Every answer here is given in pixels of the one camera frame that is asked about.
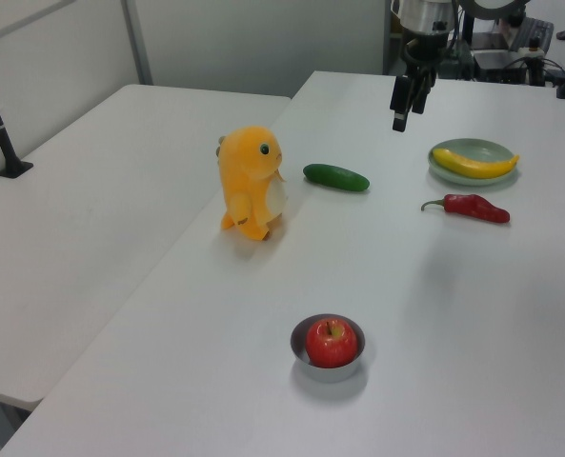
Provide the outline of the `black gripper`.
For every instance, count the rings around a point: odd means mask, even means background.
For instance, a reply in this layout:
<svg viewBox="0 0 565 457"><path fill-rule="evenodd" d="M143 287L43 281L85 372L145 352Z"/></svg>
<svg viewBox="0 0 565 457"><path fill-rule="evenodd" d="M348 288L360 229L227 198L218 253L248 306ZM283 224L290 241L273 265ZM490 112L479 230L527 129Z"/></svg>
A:
<svg viewBox="0 0 565 457"><path fill-rule="evenodd" d="M412 112L422 114L427 98L435 84L437 67L448 48L448 34L403 34L404 76L396 76L390 103L393 111L393 130L404 132L411 108L413 80L415 78Z"/></svg>

